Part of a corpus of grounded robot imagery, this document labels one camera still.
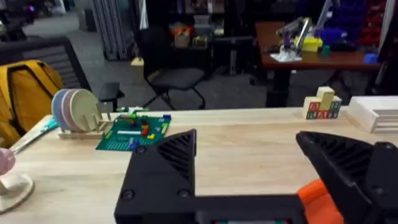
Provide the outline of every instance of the plate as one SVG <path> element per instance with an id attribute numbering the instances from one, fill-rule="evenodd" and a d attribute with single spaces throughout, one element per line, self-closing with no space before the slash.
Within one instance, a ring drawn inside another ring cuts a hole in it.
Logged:
<path id="1" fill-rule="evenodd" d="M 70 99 L 70 114 L 75 125 L 81 129 L 86 130 L 84 124 L 84 117 L 86 117 L 88 127 L 94 130 L 96 122 L 100 120 L 97 109 L 98 100 L 95 95 L 85 89 L 77 90 L 73 93 Z"/>
<path id="2" fill-rule="evenodd" d="M 65 96 L 65 93 L 68 91 L 68 89 L 61 89 L 58 91 L 54 97 L 52 98 L 51 102 L 51 113 L 52 116 L 54 117 L 55 121 L 57 122 L 58 127 L 68 130 L 69 127 L 66 124 L 65 120 L 63 119 L 62 116 L 62 99 L 63 96 Z"/>
<path id="3" fill-rule="evenodd" d="M 61 111 L 62 111 L 63 120 L 68 125 L 69 130 L 82 131 L 77 125 L 75 125 L 75 123 L 73 122 L 72 116 L 70 115 L 70 100 L 72 98 L 72 95 L 76 91 L 77 91 L 77 89 L 72 89 L 72 90 L 68 90 L 65 93 L 65 96 L 63 96 L 63 99 L 62 99 Z"/>

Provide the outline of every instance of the black chair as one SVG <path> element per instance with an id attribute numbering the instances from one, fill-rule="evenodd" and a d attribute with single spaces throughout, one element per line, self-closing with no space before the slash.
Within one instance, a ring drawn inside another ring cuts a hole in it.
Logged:
<path id="1" fill-rule="evenodd" d="M 55 69 L 61 76 L 64 88 L 84 88 L 91 91 L 67 37 L 8 42 L 0 45 L 0 65 L 33 59 L 41 60 Z M 118 98 L 123 96 L 124 94 L 119 90 L 119 83 L 105 83 L 99 100 L 111 102 L 113 111 L 116 111 Z"/>
<path id="2" fill-rule="evenodd" d="M 164 28 L 152 26 L 140 30 L 136 35 L 136 43 L 144 59 L 144 79 L 156 94 L 144 107 L 160 97 L 175 110 L 169 90 L 193 90 L 201 98 L 199 109 L 205 109 L 206 101 L 195 86 L 205 78 L 206 73 L 198 68 L 185 68 L 178 64 L 170 37 Z"/>

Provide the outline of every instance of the pink plate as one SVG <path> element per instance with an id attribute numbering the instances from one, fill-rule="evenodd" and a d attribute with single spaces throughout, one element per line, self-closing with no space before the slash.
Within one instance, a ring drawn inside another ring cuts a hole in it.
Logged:
<path id="1" fill-rule="evenodd" d="M 76 92 L 76 89 L 68 90 L 65 93 L 65 96 L 63 96 L 62 99 L 62 116 L 63 119 L 65 120 L 66 124 L 69 127 L 69 130 L 71 131 L 82 131 L 76 124 L 73 122 L 72 116 L 70 115 L 70 99 L 72 98 L 72 95 L 74 92 Z"/>

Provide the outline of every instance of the desk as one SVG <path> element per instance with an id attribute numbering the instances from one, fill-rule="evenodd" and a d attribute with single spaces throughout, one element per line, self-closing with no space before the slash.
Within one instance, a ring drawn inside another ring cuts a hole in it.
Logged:
<path id="1" fill-rule="evenodd" d="M 192 128 L 198 131 L 197 195 L 295 193 L 318 178 L 295 141 L 300 130 L 398 143 L 396 134 L 375 135 L 358 129 L 344 112 L 337 120 L 323 121 L 303 119 L 301 108 L 167 113 L 173 117 L 168 135 Z M 15 146 L 37 133 L 48 119 Z M 58 132 L 46 134 L 17 156 L 10 173 L 29 174 L 35 191 L 19 208 L 1 215 L 1 223 L 114 223 L 130 152 L 96 151 L 98 140 L 60 140 Z"/>
<path id="2" fill-rule="evenodd" d="M 279 43 L 276 30 L 283 27 L 283 22 L 257 22 L 256 34 L 261 55 L 261 63 L 265 69 L 275 70 L 274 83 L 267 93 L 267 107 L 286 106 L 289 94 L 291 70 L 356 70 L 378 72 L 380 64 L 363 63 L 364 53 L 361 52 L 331 52 L 329 57 L 304 52 L 303 60 L 298 62 L 278 62 L 262 51 Z"/>

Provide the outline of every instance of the round white base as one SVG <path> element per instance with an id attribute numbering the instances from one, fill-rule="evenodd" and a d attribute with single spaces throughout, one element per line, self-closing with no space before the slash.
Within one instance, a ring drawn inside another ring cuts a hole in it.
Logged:
<path id="1" fill-rule="evenodd" d="M 34 190 L 33 180 L 27 175 L 7 175 L 0 181 L 7 188 L 6 194 L 0 195 L 0 215 L 25 202 Z"/>

